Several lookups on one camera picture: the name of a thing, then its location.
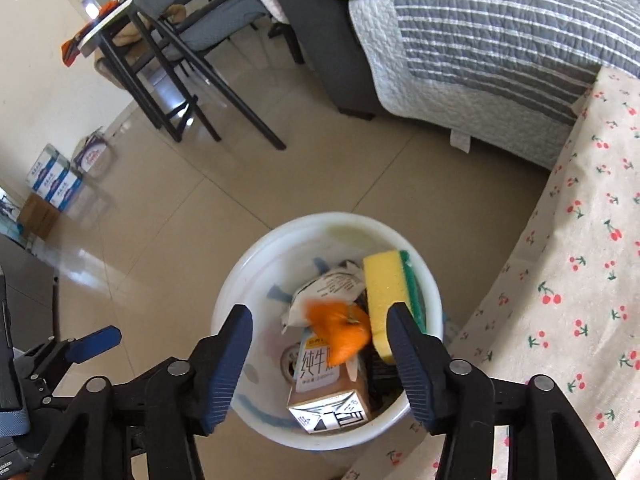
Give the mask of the milk carton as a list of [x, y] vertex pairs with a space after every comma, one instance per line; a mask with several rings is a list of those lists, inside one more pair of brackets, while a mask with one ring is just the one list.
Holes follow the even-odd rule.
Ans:
[[368, 422], [367, 377], [360, 356], [329, 366], [329, 345], [306, 328], [286, 406], [307, 434], [341, 431]]

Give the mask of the orange peel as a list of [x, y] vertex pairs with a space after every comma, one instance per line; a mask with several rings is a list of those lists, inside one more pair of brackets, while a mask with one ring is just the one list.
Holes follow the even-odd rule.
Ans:
[[340, 300], [311, 302], [307, 320], [312, 331], [329, 346], [330, 367], [345, 364], [371, 340], [369, 317], [356, 304]]

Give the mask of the white snack bag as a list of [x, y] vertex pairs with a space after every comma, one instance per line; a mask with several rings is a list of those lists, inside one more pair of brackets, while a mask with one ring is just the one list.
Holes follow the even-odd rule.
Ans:
[[345, 260], [313, 278], [294, 292], [290, 305], [281, 315], [282, 332], [310, 325], [308, 310], [315, 302], [343, 301], [354, 304], [366, 290], [363, 270]]

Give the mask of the white trash bucket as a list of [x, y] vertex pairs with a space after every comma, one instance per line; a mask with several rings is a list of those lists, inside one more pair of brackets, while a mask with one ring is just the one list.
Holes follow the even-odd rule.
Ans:
[[307, 434], [286, 408], [290, 384], [281, 368], [286, 349], [298, 344], [298, 328], [283, 330], [281, 315], [300, 286], [344, 260], [400, 249], [408, 252], [422, 294], [426, 330], [442, 337], [442, 300], [431, 270], [408, 240], [386, 224], [347, 212], [322, 212], [292, 220], [256, 242], [235, 263], [215, 304], [218, 333], [235, 304], [253, 315], [253, 340], [231, 402], [250, 428], [279, 444], [324, 452], [374, 440], [410, 412], [404, 394], [374, 419], [357, 427]]

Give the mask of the cherry print tablecloth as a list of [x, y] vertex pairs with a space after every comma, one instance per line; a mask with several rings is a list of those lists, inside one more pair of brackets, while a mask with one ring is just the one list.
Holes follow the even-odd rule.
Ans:
[[639, 81], [605, 67], [518, 244], [449, 352], [550, 376], [619, 479], [639, 474]]

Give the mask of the brown cardboard box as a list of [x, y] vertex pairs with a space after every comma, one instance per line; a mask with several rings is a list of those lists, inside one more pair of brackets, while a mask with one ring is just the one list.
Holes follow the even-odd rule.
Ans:
[[36, 193], [28, 196], [17, 218], [17, 226], [25, 235], [45, 240], [51, 233], [61, 213]]

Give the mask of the white blue carton box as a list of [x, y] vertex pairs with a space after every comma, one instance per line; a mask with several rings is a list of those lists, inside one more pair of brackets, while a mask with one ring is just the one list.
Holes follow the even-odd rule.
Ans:
[[82, 175], [54, 146], [47, 144], [30, 168], [26, 183], [52, 207], [64, 211], [80, 189]]

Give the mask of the white red bag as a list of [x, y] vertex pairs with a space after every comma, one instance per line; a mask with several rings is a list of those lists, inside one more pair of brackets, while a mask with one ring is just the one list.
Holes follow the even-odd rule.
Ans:
[[76, 145], [72, 165], [83, 176], [101, 180], [110, 171], [115, 159], [114, 146], [101, 129], [96, 129]]

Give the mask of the yellow green sponge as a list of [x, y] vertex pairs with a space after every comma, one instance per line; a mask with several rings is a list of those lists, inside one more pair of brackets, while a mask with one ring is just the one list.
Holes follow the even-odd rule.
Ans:
[[424, 304], [410, 255], [406, 250], [390, 250], [367, 256], [363, 259], [363, 276], [375, 351], [383, 362], [394, 365], [386, 330], [390, 307], [404, 304], [420, 331], [426, 332]]

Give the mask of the dining table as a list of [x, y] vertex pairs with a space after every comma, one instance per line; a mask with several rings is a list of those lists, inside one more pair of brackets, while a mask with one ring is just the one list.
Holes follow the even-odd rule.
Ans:
[[76, 34], [66, 40], [61, 46], [62, 63], [66, 67], [74, 64], [78, 55], [87, 56], [93, 52], [94, 64], [102, 60], [112, 60], [113, 55], [107, 53], [102, 47], [102, 34], [104, 32], [114, 32], [116, 24], [125, 26], [112, 37], [114, 48], [131, 48], [141, 40], [140, 32], [134, 24], [126, 22], [128, 15], [126, 11], [131, 0], [110, 0], [99, 10], [96, 17], [76, 32]]

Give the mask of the black metal chair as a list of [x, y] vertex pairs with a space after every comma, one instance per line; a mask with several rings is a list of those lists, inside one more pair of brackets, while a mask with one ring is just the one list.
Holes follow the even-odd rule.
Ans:
[[[189, 62], [278, 151], [285, 143], [222, 79], [206, 55], [224, 40], [269, 15], [260, 0], [214, 0], [178, 23], [171, 24], [169, 10], [179, 0], [127, 0], [105, 19], [94, 33], [96, 48], [116, 80], [131, 94], [155, 128], [163, 128], [179, 143], [191, 118], [202, 123], [214, 141], [221, 136], [198, 104], [198, 96], [186, 88], [176, 66]], [[163, 110], [138, 78], [140, 68], [155, 60], [182, 96], [182, 103]]]

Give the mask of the grey striped quilt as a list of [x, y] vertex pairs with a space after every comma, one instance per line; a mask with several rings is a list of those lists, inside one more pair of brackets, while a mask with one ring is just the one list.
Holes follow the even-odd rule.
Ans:
[[390, 114], [544, 168], [598, 71], [639, 71], [639, 0], [345, 1]]

